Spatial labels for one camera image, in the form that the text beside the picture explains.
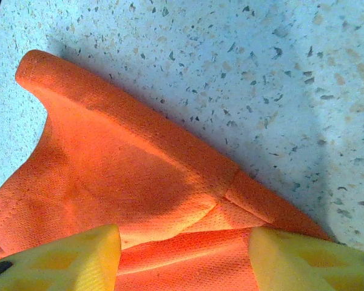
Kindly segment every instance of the speckled countertop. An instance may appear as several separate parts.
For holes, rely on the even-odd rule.
[[[364,250],[364,0],[2,0],[0,186],[46,118],[14,81],[31,49],[124,88]]]

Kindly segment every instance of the orange mesh fabric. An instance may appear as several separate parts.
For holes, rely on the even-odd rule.
[[[251,227],[328,239],[234,162],[87,70],[34,50],[16,80],[49,115],[0,189],[3,254],[117,223],[118,290],[256,290]]]

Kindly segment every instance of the white speckled surface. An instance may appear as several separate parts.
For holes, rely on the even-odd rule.
[[[126,89],[364,250],[364,0],[2,0],[0,186],[46,118],[14,81],[30,49]]]

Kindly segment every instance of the yellow plastic object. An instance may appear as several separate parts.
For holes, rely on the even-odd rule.
[[[121,242],[114,224],[0,259],[0,290],[113,291]]]
[[[334,242],[256,227],[249,257],[260,291],[364,291],[364,252]]]

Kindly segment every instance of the fabric fold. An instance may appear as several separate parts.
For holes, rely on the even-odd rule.
[[[87,70],[33,50],[16,81],[48,117],[31,157],[0,188],[6,255],[117,223],[121,290],[239,290],[248,282],[245,290],[256,290],[251,227],[329,239],[236,163]]]

